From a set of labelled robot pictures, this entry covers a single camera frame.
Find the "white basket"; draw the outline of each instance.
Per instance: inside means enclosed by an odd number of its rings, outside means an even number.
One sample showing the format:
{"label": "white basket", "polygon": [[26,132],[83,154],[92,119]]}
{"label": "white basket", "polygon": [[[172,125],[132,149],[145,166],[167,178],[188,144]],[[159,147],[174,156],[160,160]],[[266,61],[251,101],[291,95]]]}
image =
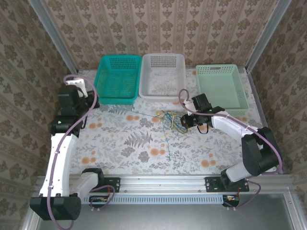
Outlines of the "white basket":
{"label": "white basket", "polygon": [[177,102],[186,87],[186,63],[182,54],[145,54],[139,95],[153,102]]}

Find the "teal basket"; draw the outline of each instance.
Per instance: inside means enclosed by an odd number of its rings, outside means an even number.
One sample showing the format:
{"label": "teal basket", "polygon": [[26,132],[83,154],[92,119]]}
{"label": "teal basket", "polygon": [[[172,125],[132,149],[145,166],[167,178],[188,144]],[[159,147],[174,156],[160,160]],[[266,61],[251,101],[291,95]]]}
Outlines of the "teal basket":
{"label": "teal basket", "polygon": [[102,104],[133,104],[138,97],[142,58],[138,55],[105,55],[94,86]]}
{"label": "teal basket", "polygon": [[220,106],[233,116],[249,109],[236,65],[198,65],[196,74],[199,91],[206,94],[212,107]]}

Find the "plastic basket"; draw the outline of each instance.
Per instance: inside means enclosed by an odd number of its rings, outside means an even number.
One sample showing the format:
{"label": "plastic basket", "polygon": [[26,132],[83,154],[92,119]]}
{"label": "plastic basket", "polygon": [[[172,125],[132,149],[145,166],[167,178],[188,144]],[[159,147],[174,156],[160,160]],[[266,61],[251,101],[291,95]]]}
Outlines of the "plastic basket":
{"label": "plastic basket", "polygon": [[105,55],[94,86],[102,104],[133,104],[138,96],[142,58],[138,55]]}
{"label": "plastic basket", "polygon": [[236,65],[196,66],[200,93],[212,107],[220,106],[231,115],[243,115],[249,108]]}
{"label": "plastic basket", "polygon": [[176,102],[186,87],[182,54],[145,54],[142,60],[140,97],[153,102]]}

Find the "patterned wallpaper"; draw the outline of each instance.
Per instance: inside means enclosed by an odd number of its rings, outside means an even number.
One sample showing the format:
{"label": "patterned wallpaper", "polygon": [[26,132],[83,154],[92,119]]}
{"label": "patterned wallpaper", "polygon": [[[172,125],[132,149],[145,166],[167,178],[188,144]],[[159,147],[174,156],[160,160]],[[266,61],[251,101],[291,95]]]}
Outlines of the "patterned wallpaper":
{"label": "patterned wallpaper", "polygon": [[43,0],[80,69],[102,55],[181,53],[245,65],[277,0]]}
{"label": "patterned wallpaper", "polygon": [[292,1],[252,76],[307,210],[307,0]]}
{"label": "patterned wallpaper", "polygon": [[26,0],[0,0],[0,229],[19,229],[48,162],[67,68]]}

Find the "floral tablecloth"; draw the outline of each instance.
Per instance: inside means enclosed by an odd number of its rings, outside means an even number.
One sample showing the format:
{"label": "floral tablecloth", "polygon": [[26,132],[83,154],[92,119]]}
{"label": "floral tablecloth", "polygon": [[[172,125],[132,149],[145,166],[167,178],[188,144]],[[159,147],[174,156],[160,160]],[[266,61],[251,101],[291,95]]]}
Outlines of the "floral tablecloth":
{"label": "floral tablecloth", "polygon": [[[262,127],[245,69],[239,72],[250,109],[238,118]],[[94,81],[96,70],[79,74]],[[190,95],[197,95],[195,69],[187,69],[186,76]],[[71,173],[99,167],[104,174],[219,174],[242,157],[240,144],[218,129],[206,135],[196,127],[187,134],[165,133],[157,111],[185,113],[179,102],[150,103],[140,97],[133,106],[101,105],[93,110],[80,133]]]}

